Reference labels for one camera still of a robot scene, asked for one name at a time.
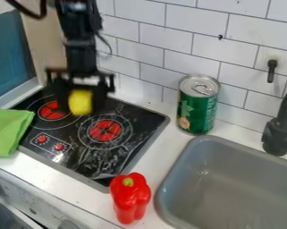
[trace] toy pepper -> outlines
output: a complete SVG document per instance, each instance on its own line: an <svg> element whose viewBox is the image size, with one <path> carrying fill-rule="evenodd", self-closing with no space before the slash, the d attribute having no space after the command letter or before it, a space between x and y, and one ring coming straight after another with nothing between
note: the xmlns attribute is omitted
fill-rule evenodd
<svg viewBox="0 0 287 229"><path fill-rule="evenodd" d="M114 211L121 224L131 224L140 220L150 201L151 190L143 175L131 173L118 175L110 183L114 198Z"/></svg>

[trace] gray sink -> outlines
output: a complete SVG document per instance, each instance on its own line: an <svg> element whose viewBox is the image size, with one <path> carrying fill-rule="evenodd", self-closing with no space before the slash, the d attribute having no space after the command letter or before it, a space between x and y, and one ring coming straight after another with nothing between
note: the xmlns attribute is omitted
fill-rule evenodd
<svg viewBox="0 0 287 229"><path fill-rule="evenodd" d="M175 228L287 229L287 161L198 137L160 185L155 207Z"/></svg>

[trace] can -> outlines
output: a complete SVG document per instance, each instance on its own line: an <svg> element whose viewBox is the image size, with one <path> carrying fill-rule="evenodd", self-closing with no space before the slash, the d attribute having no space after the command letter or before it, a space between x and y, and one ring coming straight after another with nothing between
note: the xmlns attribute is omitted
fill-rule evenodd
<svg viewBox="0 0 287 229"><path fill-rule="evenodd" d="M219 82L206 75L190 75L180 81L177 125L189 134L204 134L213 129Z"/></svg>

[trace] green cloth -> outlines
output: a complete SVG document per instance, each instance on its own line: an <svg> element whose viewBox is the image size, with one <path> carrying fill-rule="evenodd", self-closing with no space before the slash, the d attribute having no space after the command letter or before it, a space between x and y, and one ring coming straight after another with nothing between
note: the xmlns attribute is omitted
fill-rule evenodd
<svg viewBox="0 0 287 229"><path fill-rule="evenodd" d="M30 111L0 110L0 157L9 157L17 149L33 117Z"/></svg>

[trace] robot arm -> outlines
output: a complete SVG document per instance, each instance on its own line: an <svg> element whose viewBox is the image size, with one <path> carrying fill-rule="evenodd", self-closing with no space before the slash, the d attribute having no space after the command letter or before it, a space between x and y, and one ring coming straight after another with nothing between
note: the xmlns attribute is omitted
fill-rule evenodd
<svg viewBox="0 0 287 229"><path fill-rule="evenodd" d="M65 36L66 68L46 68L47 84L56 95L59 108L69 110L69 96L75 90L93 93L93 111L101 109L108 92L114 92L114 75L97 68L96 37L103 29L96 0L40 0L40 13L34 13L17 0L6 0L20 12L37 20L46 17L46 4L55 7ZM97 85L79 85L74 78L98 78Z"/></svg>

